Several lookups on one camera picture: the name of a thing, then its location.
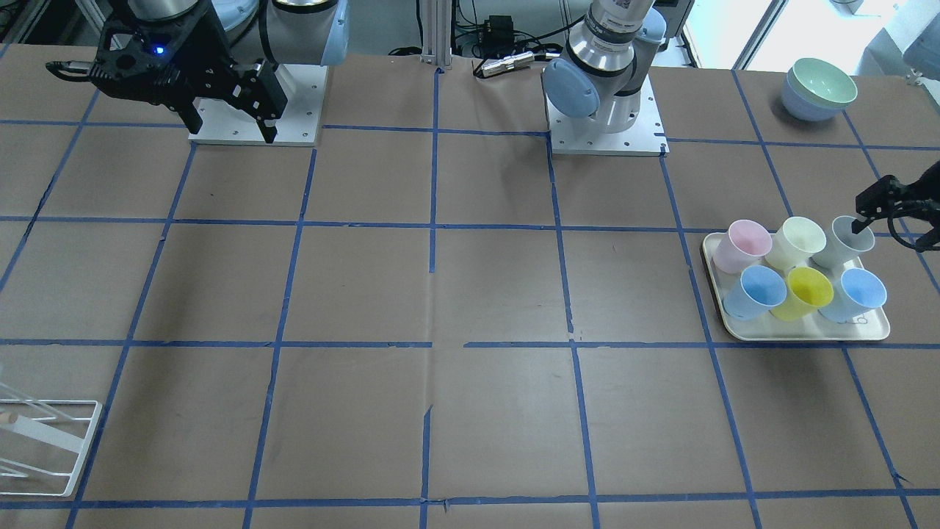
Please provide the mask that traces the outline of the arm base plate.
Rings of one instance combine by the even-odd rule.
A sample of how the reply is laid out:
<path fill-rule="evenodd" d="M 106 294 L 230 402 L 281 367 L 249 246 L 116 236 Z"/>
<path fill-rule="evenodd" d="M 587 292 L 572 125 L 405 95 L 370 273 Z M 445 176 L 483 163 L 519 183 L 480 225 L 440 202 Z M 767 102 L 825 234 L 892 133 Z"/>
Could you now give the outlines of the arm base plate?
<path fill-rule="evenodd" d="M 545 112 L 556 154 L 659 156 L 669 152 L 651 77 L 638 93 L 601 98 L 585 117 L 568 116 L 548 98 Z"/>
<path fill-rule="evenodd" d="M 272 146 L 314 147 L 320 130 L 327 79 L 331 68 L 322 65 L 282 65 L 276 76 L 288 96 Z M 201 99 L 203 125 L 188 140 L 202 145 L 267 146 L 254 118 L 224 101 Z"/>

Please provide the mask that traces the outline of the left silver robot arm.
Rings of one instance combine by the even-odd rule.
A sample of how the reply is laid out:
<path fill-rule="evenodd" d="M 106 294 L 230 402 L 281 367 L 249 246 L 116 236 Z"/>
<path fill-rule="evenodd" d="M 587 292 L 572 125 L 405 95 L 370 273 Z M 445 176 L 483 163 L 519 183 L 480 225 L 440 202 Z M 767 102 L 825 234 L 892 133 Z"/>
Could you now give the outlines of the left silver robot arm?
<path fill-rule="evenodd" d="M 665 42 L 667 21 L 651 1 L 594 1 L 568 34 L 562 54 L 543 69 L 545 109 L 558 154 L 662 156 L 669 151 L 658 103 L 648 79 Z M 856 196 L 853 232 L 884 220 L 930 224 L 917 241 L 900 244 L 938 250 L 938 167 L 904 184 L 884 176 Z"/>

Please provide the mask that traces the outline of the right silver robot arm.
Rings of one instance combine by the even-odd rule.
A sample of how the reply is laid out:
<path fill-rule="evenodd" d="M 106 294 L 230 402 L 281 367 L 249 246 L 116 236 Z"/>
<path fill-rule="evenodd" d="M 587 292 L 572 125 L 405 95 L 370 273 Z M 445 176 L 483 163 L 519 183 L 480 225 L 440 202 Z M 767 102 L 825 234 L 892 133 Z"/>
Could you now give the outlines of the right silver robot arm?
<path fill-rule="evenodd" d="M 211 1 L 114 1 L 94 60 L 64 73 L 161 105 L 207 145 L 312 147 L 332 66 L 348 51 L 346 1 L 253 1 L 229 39 Z"/>

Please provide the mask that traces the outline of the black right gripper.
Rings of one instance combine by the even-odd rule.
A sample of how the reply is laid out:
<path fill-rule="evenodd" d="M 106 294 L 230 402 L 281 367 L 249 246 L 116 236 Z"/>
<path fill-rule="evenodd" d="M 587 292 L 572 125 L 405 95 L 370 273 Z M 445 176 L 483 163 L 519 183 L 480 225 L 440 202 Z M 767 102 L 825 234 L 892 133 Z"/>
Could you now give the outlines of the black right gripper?
<path fill-rule="evenodd" d="M 278 136 L 286 93 L 266 60 L 238 63 L 217 15 L 125 24 L 111 15 L 87 80 L 115 99 L 164 105 L 190 134 L 203 127 L 198 99 L 224 101 L 254 118 L 266 144 Z"/>

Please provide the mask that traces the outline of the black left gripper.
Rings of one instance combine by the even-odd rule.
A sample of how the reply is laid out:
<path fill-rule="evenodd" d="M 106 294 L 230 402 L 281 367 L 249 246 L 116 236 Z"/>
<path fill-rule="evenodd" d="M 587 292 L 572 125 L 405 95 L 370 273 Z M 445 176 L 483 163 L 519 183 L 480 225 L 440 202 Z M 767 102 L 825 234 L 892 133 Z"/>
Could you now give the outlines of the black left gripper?
<path fill-rule="evenodd" d="M 914 183 L 903 184 L 893 175 L 886 175 L 856 196 L 856 218 L 852 222 L 853 234 L 860 234 L 876 220 L 897 217 L 916 220 L 939 220 L 939 161 L 927 168 Z M 930 231 L 914 241 L 919 253 L 939 251 L 940 228 Z"/>

